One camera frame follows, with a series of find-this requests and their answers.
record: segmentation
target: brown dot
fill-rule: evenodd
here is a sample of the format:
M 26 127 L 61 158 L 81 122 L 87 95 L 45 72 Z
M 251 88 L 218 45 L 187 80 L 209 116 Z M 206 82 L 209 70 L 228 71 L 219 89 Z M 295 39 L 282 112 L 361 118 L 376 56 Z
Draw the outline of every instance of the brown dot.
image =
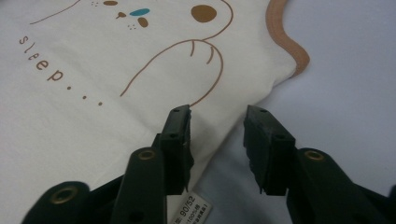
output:
M 198 22 L 209 22 L 216 18 L 218 12 L 213 7 L 200 5 L 191 9 L 191 15 Z
M 146 18 L 144 18 L 144 17 L 140 17 L 139 19 L 137 19 L 137 21 L 139 22 L 139 24 L 142 27 L 148 27 L 149 26 L 148 20 L 146 20 Z
M 103 4 L 106 5 L 106 6 L 115 6 L 116 4 L 118 4 L 118 2 L 116 2 L 116 1 L 105 1 Z

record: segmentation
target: label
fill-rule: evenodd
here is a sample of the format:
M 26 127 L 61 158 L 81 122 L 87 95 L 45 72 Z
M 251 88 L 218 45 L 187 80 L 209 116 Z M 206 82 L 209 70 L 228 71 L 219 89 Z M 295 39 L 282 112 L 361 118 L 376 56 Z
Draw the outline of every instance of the label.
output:
M 180 206 L 172 224 L 203 224 L 212 205 L 192 192 Z

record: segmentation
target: brown trim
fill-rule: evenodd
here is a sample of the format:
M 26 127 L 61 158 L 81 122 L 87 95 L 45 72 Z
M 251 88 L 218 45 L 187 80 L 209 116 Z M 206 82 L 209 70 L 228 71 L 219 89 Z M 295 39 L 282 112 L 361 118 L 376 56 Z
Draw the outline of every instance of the brown trim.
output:
M 297 42 L 292 40 L 283 29 L 283 11 L 288 0 L 270 0 L 265 22 L 273 40 L 287 51 L 296 62 L 293 77 L 302 73 L 309 64 L 309 55 Z

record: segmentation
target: blue spot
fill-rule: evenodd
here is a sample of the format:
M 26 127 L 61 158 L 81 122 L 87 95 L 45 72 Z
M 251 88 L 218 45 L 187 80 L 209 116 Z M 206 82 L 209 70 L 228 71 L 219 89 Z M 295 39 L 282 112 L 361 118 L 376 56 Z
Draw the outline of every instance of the blue spot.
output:
M 146 15 L 148 13 L 149 13 L 149 9 L 148 8 L 141 8 L 141 9 L 138 9 L 138 10 L 135 10 L 135 11 L 129 13 L 129 15 L 131 15 L 131 16 L 143 16 L 143 15 Z

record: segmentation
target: cartoon bear print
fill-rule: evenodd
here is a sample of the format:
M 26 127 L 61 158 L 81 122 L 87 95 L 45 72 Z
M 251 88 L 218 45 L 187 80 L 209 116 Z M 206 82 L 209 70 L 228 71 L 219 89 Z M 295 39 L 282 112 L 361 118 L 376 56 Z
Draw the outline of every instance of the cartoon bear print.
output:
M 70 41 L 84 42 L 87 49 L 103 48 L 99 53 L 86 54 L 94 61 L 94 55 L 109 57 L 91 63 L 88 68 L 99 74 L 98 83 L 110 91 L 119 92 L 129 101 L 134 98 L 163 97 L 172 104 L 198 104 L 219 84 L 223 74 L 224 58 L 211 40 L 221 35 L 233 21 L 233 9 L 226 0 L 219 1 L 80 1 L 61 8 L 39 20 L 32 26 L 44 25 L 59 17 L 72 15 L 71 11 L 84 7 L 91 9 L 83 16 L 80 26 L 86 27 L 94 37 L 70 36 Z M 102 9 L 100 18 L 94 14 Z M 105 20 L 112 35 L 103 34 L 105 26 L 96 20 Z M 86 52 L 75 50 L 78 55 Z M 117 68 L 128 67 L 128 72 L 118 74 Z M 102 70 L 115 71 L 111 81 L 106 81 Z M 172 86 L 179 83 L 177 90 Z

